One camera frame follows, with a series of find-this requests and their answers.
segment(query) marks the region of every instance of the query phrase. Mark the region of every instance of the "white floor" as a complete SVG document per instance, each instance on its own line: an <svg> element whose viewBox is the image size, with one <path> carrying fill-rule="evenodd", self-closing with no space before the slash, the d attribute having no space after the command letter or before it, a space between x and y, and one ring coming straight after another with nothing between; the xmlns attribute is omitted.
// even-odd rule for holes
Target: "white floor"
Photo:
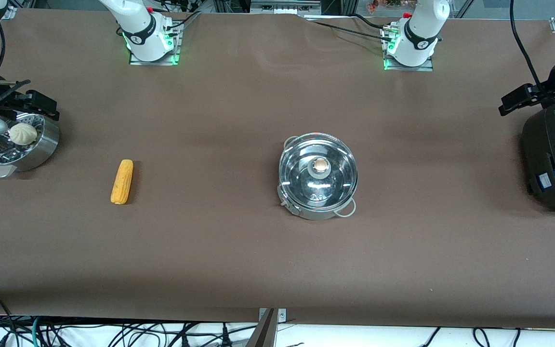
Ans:
<svg viewBox="0 0 555 347"><path fill-rule="evenodd" d="M248 327L253 323L230 323L229 330L240 327ZM180 324L166 324L168 331L178 331ZM278 328L276 347L292 347L303 343L302 347L421 347L434 328L425 327L362 327L344 325L302 325L281 324ZM119 327L99 327L94 329L70 328L60 332L60 335L72 347L106 347L114 336L121 331ZM489 338L490 347L512 347L515 338L515 330L485 329ZM202 323L190 330L191 333L222 334L220 323ZM247 340L251 336L252 329L236 334L231 334L233 342ZM0 329L0 339L5 335L4 329ZM166 345L162 334L160 341L155 336L146 335L139 338L135 347L156 347ZM209 341L212 337L190 337L191 347L199 347ZM32 347L28 341L22 340L22 347ZM14 338L9 338L7 347L15 346ZM125 344L117 346L126 347L130 339L126 337ZM220 340L209 345L215 347L220 345ZM181 346L178 341L175 347ZM430 347L476 347L472 337L472 329L443 328L440 329ZM518 347L553 347L555 346L555 331L522 330L517 343Z"/></svg>

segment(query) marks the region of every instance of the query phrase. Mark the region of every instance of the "tabletop surface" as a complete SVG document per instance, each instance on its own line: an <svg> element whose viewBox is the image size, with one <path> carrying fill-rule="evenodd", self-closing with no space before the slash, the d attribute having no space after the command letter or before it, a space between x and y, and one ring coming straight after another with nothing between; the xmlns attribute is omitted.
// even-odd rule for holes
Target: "tabletop surface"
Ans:
<svg viewBox="0 0 555 347"><path fill-rule="evenodd" d="M527 195L518 151L538 108L497 110L532 81L509 22L449 20L431 73L385 71L374 39L295 15L203 14L175 67L128 65L108 12L3 25L0 74L57 100L62 130L48 162L0 180L13 313L555 326L555 213ZM555 34L518 30L546 77ZM308 132L352 150L352 217L280 206L282 143ZM123 159L136 166L116 206Z"/></svg>

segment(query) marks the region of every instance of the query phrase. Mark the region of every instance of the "white label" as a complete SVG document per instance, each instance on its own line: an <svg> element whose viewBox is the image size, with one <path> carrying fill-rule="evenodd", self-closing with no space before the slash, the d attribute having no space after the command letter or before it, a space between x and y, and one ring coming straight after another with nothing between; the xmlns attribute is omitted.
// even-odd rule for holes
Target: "white label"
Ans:
<svg viewBox="0 0 555 347"><path fill-rule="evenodd" d="M539 175L539 183L543 189L551 187L551 181L549 181L549 175L546 173Z"/></svg>

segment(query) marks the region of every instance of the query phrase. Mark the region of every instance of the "silver pot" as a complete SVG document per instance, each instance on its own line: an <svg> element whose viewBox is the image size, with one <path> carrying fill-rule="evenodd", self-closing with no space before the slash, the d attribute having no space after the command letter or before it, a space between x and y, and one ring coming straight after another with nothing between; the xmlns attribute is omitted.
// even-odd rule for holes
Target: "silver pot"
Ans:
<svg viewBox="0 0 555 347"><path fill-rule="evenodd" d="M277 195L294 215L311 220L350 217L357 209L356 189L355 157L337 138L309 133L284 142ZM341 214L350 204L352 211Z"/></svg>
<svg viewBox="0 0 555 347"><path fill-rule="evenodd" d="M22 113L17 121L6 121L8 128L16 123L28 123L36 128L38 138L22 146L10 140L7 133L0 134L0 178L9 177L15 171L28 171L44 163L55 152L59 143L59 126L41 114Z"/></svg>

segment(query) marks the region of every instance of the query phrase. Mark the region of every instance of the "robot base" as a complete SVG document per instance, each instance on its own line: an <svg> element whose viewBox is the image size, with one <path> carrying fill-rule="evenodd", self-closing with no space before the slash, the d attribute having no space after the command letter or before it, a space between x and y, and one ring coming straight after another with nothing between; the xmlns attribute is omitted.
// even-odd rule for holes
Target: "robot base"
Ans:
<svg viewBox="0 0 555 347"><path fill-rule="evenodd" d="M180 24L181 21L173 21L173 25ZM166 53L163 57L156 61L146 62L141 61L138 59L132 51L130 51L130 65L143 65L143 66L172 66L179 64L179 55L181 54L181 42L183 41L183 28L185 24L181 24L180 26L173 28L171 33L174 34L171 38L166 38L166 40L171 41L168 42L170 45L172 43L172 50Z"/></svg>
<svg viewBox="0 0 555 347"><path fill-rule="evenodd" d="M386 29L381 29L381 37L387 38L394 38L395 32L387 27ZM399 63L395 58L387 53L387 49L389 45L392 44L391 41L384 41L383 40L383 56L384 56L384 68L385 70L402 70L402 71L425 71L425 72L432 72L434 71L434 65L432 64L432 58L427 58L425 63L421 64L420 66L406 66Z"/></svg>

